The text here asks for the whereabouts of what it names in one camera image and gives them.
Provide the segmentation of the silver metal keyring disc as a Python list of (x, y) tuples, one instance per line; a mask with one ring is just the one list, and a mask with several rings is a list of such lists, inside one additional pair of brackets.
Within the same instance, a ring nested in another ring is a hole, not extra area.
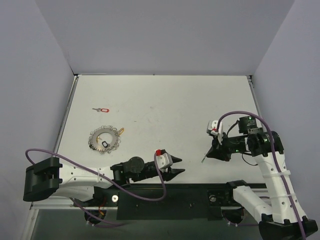
[[(118, 149), (121, 143), (121, 135), (118, 134), (116, 127), (112, 125), (103, 125), (94, 131), (92, 131), (88, 138), (88, 146), (94, 150), (98, 151), (100, 154), (111, 153)], [(102, 142), (106, 141), (109, 147), (103, 147)]]

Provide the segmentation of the key with yellow tag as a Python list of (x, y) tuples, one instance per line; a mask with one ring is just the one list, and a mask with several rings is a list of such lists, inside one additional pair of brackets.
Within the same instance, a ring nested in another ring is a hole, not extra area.
[(125, 128), (122, 127), (122, 128), (118, 131), (118, 135), (120, 136), (124, 131), (125, 131)]

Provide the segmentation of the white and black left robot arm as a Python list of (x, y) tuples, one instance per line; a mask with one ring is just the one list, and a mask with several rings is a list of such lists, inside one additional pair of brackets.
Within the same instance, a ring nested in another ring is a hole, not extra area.
[(98, 189), (116, 187), (128, 193), (124, 186), (131, 181), (140, 182), (154, 177), (159, 177), (163, 185), (185, 171), (172, 168), (174, 163), (181, 161), (166, 150), (158, 149), (150, 162), (134, 156), (112, 166), (89, 168), (52, 153), (51, 157), (33, 162), (26, 168), (23, 200), (38, 202), (59, 196), (97, 206), (103, 200), (103, 193)]

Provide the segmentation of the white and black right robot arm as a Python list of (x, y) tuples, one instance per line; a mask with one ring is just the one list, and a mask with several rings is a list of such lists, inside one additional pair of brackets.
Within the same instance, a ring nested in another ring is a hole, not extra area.
[(231, 181), (223, 192), (224, 201), (240, 204), (253, 216), (264, 240), (305, 240), (318, 231), (317, 222), (307, 217), (301, 207), (285, 161), (285, 151), (279, 135), (258, 127), (253, 115), (239, 118), (238, 136), (229, 137), (219, 120), (208, 122), (206, 133), (212, 136), (207, 158), (228, 162), (232, 154), (253, 157), (265, 182), (266, 203), (243, 180)]

